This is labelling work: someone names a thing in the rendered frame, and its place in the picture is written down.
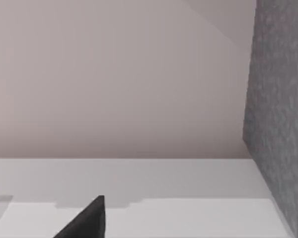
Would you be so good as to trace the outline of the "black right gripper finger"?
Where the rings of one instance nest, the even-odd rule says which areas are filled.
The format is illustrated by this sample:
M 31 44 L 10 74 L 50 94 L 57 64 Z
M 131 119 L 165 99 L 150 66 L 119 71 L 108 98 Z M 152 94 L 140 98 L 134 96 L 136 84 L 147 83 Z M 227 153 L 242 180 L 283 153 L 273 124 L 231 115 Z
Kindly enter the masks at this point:
M 53 238 L 105 238 L 105 196 L 97 196 Z

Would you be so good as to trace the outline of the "grey speckled cabinet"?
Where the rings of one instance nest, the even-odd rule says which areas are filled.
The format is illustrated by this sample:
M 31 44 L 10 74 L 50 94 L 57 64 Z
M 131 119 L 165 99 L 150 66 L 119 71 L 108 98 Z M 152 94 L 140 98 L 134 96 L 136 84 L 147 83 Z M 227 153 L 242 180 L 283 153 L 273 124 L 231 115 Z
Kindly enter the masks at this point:
M 243 140 L 298 238 L 298 0 L 257 0 Z

